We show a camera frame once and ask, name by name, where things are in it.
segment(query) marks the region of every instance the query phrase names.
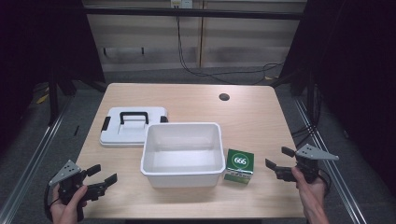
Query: white box lid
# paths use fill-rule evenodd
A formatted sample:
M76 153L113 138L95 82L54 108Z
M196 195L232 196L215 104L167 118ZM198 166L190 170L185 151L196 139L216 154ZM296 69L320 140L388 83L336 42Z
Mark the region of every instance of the white box lid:
M158 106L112 107L102 127L103 147L142 147L150 124L167 122L167 112Z

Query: logo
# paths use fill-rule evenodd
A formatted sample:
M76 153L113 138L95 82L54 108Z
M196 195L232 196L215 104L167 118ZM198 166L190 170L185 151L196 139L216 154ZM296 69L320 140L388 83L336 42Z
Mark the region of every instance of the logo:
M244 169L248 167L248 157L242 153L236 153L232 157L233 165L238 169Z

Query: wooden table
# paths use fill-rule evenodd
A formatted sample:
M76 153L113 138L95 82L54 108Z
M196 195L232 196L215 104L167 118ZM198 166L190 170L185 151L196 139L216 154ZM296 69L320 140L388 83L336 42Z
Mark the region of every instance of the wooden table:
M230 95L221 101L219 95ZM101 128L108 110L117 106L163 106L170 122L216 122L224 154L229 148L254 153L248 185L219 179L213 188L154 189L140 172L142 147L102 147ZM280 152L295 148L274 89L260 86L111 84L98 109L77 165L102 165L85 184L117 173L119 181L105 197L89 202L85 217L97 218L264 218L303 217L295 183L277 180L265 167L267 158L282 166L295 159Z

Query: wrist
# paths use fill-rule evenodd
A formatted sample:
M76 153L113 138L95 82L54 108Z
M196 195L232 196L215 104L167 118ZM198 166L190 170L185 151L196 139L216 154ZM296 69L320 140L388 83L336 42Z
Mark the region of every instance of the wrist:
M324 212L323 206L316 204L312 208L304 210L305 216L310 224L328 224L326 213Z

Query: black handle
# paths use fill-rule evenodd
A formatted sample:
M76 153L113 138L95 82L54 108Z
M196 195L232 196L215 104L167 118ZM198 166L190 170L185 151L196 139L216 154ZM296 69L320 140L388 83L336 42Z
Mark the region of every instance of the black handle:
M146 124L149 124L149 114L148 112L120 112L121 124L124 124L124 116L145 116Z
M84 211L82 211L82 203L77 205L77 221L80 222L84 219Z
M110 116L107 116L107 117L105 118L105 122L103 122L103 126L102 126L101 132L102 132L102 131L107 131L108 124L110 123L110 120L111 120L111 117L110 117Z

